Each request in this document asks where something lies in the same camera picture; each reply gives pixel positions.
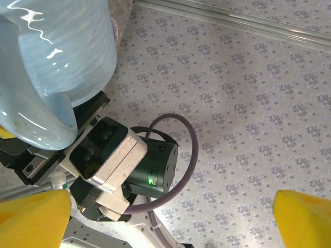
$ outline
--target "light blue ceramic vase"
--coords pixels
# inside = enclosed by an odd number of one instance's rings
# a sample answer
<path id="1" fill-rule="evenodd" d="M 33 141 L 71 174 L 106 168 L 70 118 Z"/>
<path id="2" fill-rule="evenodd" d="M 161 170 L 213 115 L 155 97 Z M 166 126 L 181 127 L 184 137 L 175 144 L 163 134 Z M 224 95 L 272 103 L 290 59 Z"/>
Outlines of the light blue ceramic vase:
<path id="1" fill-rule="evenodd" d="M 0 125 L 61 150 L 77 137 L 72 108 L 116 66 L 107 0 L 0 0 Z"/>

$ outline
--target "floral patterned floor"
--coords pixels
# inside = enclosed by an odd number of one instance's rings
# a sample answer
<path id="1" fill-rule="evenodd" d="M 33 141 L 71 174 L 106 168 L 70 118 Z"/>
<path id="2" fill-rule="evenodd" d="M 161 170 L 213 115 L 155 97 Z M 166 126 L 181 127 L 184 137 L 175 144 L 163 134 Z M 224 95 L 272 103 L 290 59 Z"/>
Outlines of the floral patterned floor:
<path id="1" fill-rule="evenodd" d="M 189 0 L 330 34 L 329 0 Z"/>
<path id="2" fill-rule="evenodd" d="M 134 7 L 104 111 L 147 126 L 162 113 L 187 117 L 199 163 L 158 215 L 196 247 L 282 247 L 272 214 L 278 189 L 331 198 L 331 57 Z M 175 181 L 190 158 L 179 122 L 158 127 L 180 144 Z"/>

